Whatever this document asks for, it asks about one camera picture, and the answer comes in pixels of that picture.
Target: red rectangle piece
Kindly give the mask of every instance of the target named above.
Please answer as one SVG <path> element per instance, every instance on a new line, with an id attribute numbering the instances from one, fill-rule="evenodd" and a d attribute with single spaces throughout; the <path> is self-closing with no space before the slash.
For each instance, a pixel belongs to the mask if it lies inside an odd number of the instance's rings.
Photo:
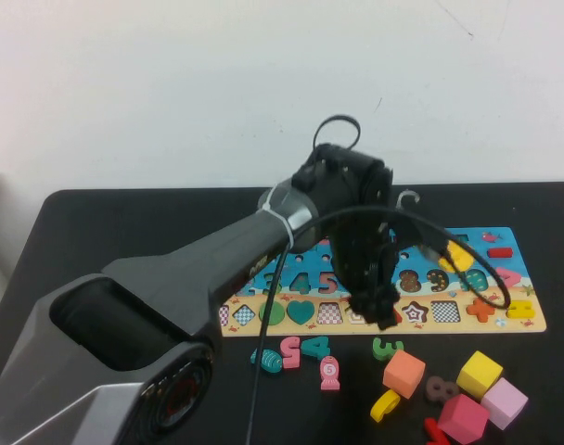
<path id="1" fill-rule="evenodd" d="M 513 256 L 513 248 L 489 248 L 488 256 L 490 258 L 511 258 Z"/>

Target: orange cross piece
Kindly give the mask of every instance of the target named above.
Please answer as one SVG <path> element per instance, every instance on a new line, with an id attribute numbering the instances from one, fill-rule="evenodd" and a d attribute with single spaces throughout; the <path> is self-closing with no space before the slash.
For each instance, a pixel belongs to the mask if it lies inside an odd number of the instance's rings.
<path id="1" fill-rule="evenodd" d="M 468 315 L 476 315 L 480 323 L 488 322 L 488 315 L 494 315 L 494 308 L 479 298 L 474 299 L 474 304 L 466 307 Z"/>

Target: wooden puzzle board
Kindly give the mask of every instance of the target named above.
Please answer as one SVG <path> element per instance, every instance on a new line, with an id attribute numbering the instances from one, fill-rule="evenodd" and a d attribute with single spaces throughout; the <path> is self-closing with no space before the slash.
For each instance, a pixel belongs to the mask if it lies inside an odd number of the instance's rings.
<path id="1" fill-rule="evenodd" d="M 506 278 L 511 299 L 531 304 L 534 316 L 509 318 L 506 311 L 494 310 L 493 314 L 487 315 L 487 321 L 481 323 L 476 315 L 467 313 L 467 307 L 473 305 L 475 296 L 462 289 L 457 276 L 441 270 L 417 248 L 409 248 L 401 252 L 393 277 L 401 294 L 394 306 L 399 323 L 383 333 L 498 334 L 545 331 L 544 314 L 511 229 L 469 227 L 449 230 L 468 242 L 494 268 L 499 268 L 498 272 Z M 487 257 L 489 248 L 512 248 L 513 256 L 491 259 Z M 276 294 L 277 313 L 273 319 L 276 318 L 279 323 L 270 323 L 268 335 L 380 333 L 376 324 L 366 324 L 361 317 L 352 313 L 348 303 L 349 294 L 333 274 L 331 260 L 331 250 L 326 240 L 302 254 L 288 255 Z M 272 261 L 220 309 L 225 337 L 253 337 L 259 334 L 260 308 L 265 303 L 265 294 L 275 268 L 276 261 Z M 469 282 L 482 295 L 496 301 L 502 300 L 494 279 L 477 262 L 466 274 Z"/>

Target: red cube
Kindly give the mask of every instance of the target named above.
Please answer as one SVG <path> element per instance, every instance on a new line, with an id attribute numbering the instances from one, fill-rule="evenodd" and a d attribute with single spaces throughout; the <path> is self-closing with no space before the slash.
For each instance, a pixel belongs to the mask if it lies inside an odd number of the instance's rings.
<path id="1" fill-rule="evenodd" d="M 465 394 L 448 400 L 442 407 L 439 429 L 466 445 L 484 434 L 490 413 Z"/>

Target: yellow cube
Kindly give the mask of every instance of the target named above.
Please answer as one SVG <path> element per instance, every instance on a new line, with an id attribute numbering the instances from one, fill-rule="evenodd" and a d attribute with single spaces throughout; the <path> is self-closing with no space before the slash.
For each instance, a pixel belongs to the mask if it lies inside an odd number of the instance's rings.
<path id="1" fill-rule="evenodd" d="M 503 367 L 500 364 L 477 350 L 461 368 L 457 385 L 480 400 L 502 372 Z"/>

